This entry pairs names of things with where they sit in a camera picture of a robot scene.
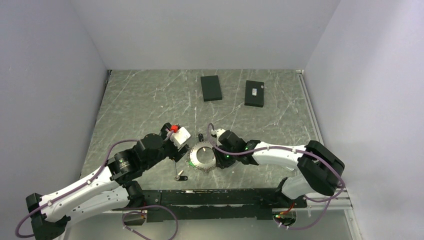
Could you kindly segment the numbered metal key ring disc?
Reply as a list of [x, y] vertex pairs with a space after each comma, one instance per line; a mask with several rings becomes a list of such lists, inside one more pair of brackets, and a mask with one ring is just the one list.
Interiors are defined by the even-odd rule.
[[[187, 165], [204, 173], [214, 170], [216, 168], [216, 159], [212, 148], [212, 144], [208, 141], [196, 143], [187, 154]], [[190, 166], [188, 161], [191, 161], [194, 166]]]

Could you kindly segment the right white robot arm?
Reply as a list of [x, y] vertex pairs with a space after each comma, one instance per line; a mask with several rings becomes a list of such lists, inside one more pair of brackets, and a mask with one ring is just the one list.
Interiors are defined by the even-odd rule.
[[285, 146], [261, 140], [244, 141], [230, 130], [211, 129], [207, 138], [212, 144], [217, 164], [227, 168], [238, 161], [244, 165], [278, 165], [297, 174], [280, 182], [276, 203], [289, 207], [296, 198], [319, 193], [333, 199], [344, 187], [341, 176], [345, 164], [323, 144], [310, 140], [306, 145]]

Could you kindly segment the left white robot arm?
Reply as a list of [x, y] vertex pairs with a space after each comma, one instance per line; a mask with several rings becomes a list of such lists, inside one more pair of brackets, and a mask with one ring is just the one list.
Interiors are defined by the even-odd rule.
[[53, 193], [33, 193], [26, 197], [32, 227], [37, 240], [53, 240], [71, 225], [109, 210], [131, 209], [152, 203], [136, 181], [160, 161], [178, 162], [189, 150], [191, 135], [185, 127], [165, 123], [160, 133], [134, 139], [131, 148], [111, 155], [92, 173]]

